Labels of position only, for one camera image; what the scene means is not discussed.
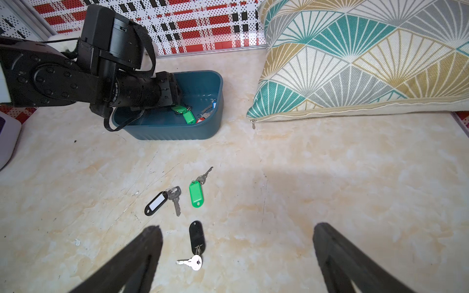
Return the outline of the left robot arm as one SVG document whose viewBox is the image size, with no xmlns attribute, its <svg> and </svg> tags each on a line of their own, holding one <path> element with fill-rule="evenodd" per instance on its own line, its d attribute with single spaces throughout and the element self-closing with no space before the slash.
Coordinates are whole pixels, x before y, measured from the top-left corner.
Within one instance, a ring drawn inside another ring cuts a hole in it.
<svg viewBox="0 0 469 293">
<path fill-rule="evenodd" d="M 72 52 L 44 42 L 1 38 L 1 102 L 14 107 L 68 106 L 87 103 L 110 128 L 113 110 L 127 107 L 138 120 L 149 109 L 180 105 L 174 74 L 142 70 L 156 53 L 148 31 L 115 11 L 88 7 L 81 36 Z"/>
</svg>

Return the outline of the black key tag with key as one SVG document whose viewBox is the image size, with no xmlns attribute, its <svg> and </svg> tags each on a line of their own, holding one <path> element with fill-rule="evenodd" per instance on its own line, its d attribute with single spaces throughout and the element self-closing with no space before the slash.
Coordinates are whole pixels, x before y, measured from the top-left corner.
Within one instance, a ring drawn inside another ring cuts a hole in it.
<svg viewBox="0 0 469 293">
<path fill-rule="evenodd" d="M 178 260 L 176 264 L 188 266 L 193 271 L 199 271 L 203 266 L 202 255 L 206 249 L 205 235 L 200 221 L 196 220 L 190 224 L 189 236 L 193 256 L 187 260 Z"/>
</svg>

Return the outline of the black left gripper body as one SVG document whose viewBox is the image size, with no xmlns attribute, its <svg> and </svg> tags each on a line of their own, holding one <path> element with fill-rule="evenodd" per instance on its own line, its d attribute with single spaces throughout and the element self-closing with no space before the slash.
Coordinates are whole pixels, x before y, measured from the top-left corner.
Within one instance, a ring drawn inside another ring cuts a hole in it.
<svg viewBox="0 0 469 293">
<path fill-rule="evenodd" d="M 182 91 L 173 73 L 158 72 L 154 78 L 136 78 L 117 72 L 109 105 L 135 109 L 159 109 L 181 104 Z"/>
</svg>

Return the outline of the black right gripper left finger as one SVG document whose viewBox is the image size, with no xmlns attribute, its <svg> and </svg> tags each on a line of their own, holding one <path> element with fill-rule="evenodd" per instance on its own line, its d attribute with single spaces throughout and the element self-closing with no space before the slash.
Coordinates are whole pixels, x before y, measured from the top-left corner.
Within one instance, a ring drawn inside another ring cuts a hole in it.
<svg viewBox="0 0 469 293">
<path fill-rule="evenodd" d="M 73 293 L 148 293 L 161 256 L 160 227 L 146 227 Z"/>
</svg>

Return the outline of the black tag with white label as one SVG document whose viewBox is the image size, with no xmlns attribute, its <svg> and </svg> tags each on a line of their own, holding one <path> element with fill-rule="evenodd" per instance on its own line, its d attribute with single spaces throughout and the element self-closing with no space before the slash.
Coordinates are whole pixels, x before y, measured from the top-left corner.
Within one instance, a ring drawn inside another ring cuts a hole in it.
<svg viewBox="0 0 469 293">
<path fill-rule="evenodd" d="M 177 217 L 181 215 L 181 209 L 179 204 L 179 199 L 181 195 L 181 188 L 176 186 L 160 192 L 154 199 L 152 199 L 145 207 L 144 214 L 146 216 L 152 216 L 154 213 L 159 210 L 163 204 L 167 201 L 171 201 L 175 207 L 175 213 Z"/>
</svg>

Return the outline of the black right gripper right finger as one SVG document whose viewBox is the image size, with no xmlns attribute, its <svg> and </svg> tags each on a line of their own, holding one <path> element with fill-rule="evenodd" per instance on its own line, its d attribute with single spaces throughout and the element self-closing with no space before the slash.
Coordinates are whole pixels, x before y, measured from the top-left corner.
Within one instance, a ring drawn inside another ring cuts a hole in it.
<svg viewBox="0 0 469 293">
<path fill-rule="evenodd" d="M 330 293 L 412 293 L 329 223 L 314 228 L 313 244 Z"/>
</svg>

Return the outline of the red key tag with key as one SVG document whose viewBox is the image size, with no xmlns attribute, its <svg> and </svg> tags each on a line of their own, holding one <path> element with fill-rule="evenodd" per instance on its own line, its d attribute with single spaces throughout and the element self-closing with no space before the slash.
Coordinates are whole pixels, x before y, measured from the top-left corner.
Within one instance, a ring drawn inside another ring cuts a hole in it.
<svg viewBox="0 0 469 293">
<path fill-rule="evenodd" d="M 211 104 L 208 107 L 206 107 L 203 111 L 201 111 L 201 113 L 197 116 L 197 123 L 200 123 L 206 120 L 213 113 L 213 111 L 216 108 L 216 105 L 217 105 L 217 100 L 212 99 Z"/>
</svg>

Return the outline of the green key tag with key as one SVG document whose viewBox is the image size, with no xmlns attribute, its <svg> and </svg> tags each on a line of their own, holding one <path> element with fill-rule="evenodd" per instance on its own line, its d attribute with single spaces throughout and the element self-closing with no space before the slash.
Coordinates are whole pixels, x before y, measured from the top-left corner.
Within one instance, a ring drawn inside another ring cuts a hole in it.
<svg viewBox="0 0 469 293">
<path fill-rule="evenodd" d="M 194 208 L 200 208 L 204 204 L 204 194 L 202 186 L 205 184 L 208 174 L 212 171 L 213 167 L 210 167 L 207 172 L 197 177 L 196 180 L 192 181 L 189 185 L 189 194 L 191 198 L 191 204 Z"/>
</svg>

